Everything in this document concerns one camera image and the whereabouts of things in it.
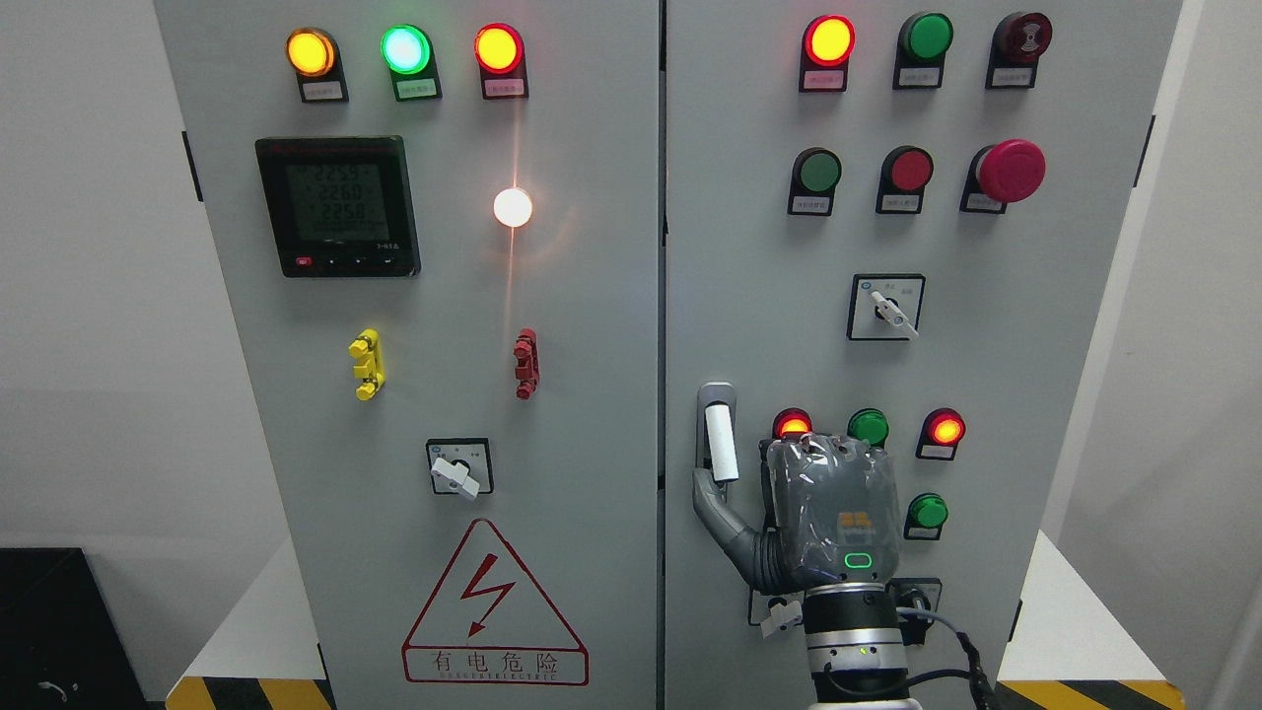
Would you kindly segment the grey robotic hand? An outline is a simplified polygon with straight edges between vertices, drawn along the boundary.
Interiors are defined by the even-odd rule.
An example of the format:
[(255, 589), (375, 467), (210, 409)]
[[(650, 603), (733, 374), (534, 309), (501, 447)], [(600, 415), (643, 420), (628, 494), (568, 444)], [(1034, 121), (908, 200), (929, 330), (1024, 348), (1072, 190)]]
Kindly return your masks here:
[(777, 595), (895, 576), (902, 533), (886, 451), (803, 433), (766, 441), (765, 468), (775, 518), (767, 531), (727, 504), (708, 468), (693, 472), (693, 509), (746, 585)]

